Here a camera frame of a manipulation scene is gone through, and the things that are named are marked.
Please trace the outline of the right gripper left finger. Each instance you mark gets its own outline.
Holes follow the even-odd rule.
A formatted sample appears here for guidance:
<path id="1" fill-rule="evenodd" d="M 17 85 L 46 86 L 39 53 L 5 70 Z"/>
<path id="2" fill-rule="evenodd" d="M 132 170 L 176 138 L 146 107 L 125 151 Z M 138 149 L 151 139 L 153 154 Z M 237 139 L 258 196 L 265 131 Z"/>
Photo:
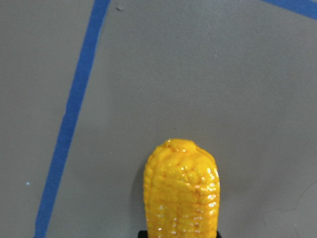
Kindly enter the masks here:
<path id="1" fill-rule="evenodd" d="M 148 231 L 146 230 L 138 231 L 137 238 L 148 238 Z"/>

